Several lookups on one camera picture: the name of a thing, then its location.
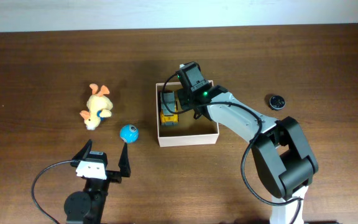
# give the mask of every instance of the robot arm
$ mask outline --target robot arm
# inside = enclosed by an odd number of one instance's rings
[[[183,86],[178,90],[181,107],[184,110],[194,109],[195,119],[205,116],[250,142],[259,129],[255,116],[261,118],[261,134],[252,146],[252,153],[258,176],[274,197],[288,200],[298,189],[312,183],[318,163],[295,119],[287,117],[279,121],[258,113],[236,100],[227,89],[219,85],[211,86],[195,62],[182,66],[176,74]],[[279,155],[276,148],[286,145],[289,150]]]
[[[67,197],[64,210],[67,224],[100,224],[110,183],[120,184],[123,177],[131,176],[127,143],[122,148],[118,163],[120,171],[106,170],[108,160],[104,152],[91,151],[92,140],[72,159],[77,176],[86,179],[83,191]]]

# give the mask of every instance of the white box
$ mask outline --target white box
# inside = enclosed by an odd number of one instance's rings
[[[159,91],[162,90],[164,83],[155,84],[155,100],[157,112],[157,134],[160,147],[167,146],[189,146],[198,144],[215,144],[219,137],[219,125],[210,121],[204,116],[195,120],[193,111],[179,114],[177,126],[161,126],[159,111]],[[176,91],[181,89],[180,82],[167,83],[166,90]]]

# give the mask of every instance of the yellow toy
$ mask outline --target yellow toy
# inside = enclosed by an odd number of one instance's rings
[[[160,121],[162,126],[174,126],[178,124],[179,117],[177,114],[172,114],[169,112],[167,107],[162,103],[162,97],[164,97],[165,103],[167,106],[174,112],[178,112],[178,105],[175,100],[175,94],[172,93],[161,93],[160,101],[161,101],[161,111],[160,111]]]
[[[89,87],[92,89],[92,95],[86,102],[86,106],[89,111],[81,111],[80,115],[84,118],[84,123],[88,130],[95,130],[99,126],[100,121],[105,118],[111,117],[112,102],[109,98],[103,96],[109,94],[110,91],[106,86],[100,88],[99,93],[97,84],[90,84]]]

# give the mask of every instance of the wooden table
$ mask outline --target wooden table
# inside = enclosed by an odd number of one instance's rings
[[[319,162],[305,220],[358,223],[358,24],[210,29],[96,30],[0,34],[0,223],[51,223],[30,186],[47,165],[71,159],[85,142],[117,170],[119,130],[134,124],[132,176],[111,185],[105,223],[250,223],[271,208],[246,189],[246,143],[220,126],[215,145],[160,148],[155,83],[196,60],[206,78],[255,110],[303,128]],[[113,117],[87,131],[79,115],[90,83],[111,90]],[[286,107],[274,112],[268,94]],[[252,156],[247,175],[270,199]],[[63,204],[84,180],[64,165],[36,186],[41,206],[64,223]]]

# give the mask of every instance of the small blue ball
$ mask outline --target small blue ball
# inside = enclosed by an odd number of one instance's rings
[[[122,140],[124,140],[124,142],[132,143],[135,142],[139,137],[139,130],[135,126],[127,124],[121,128],[119,136]]]

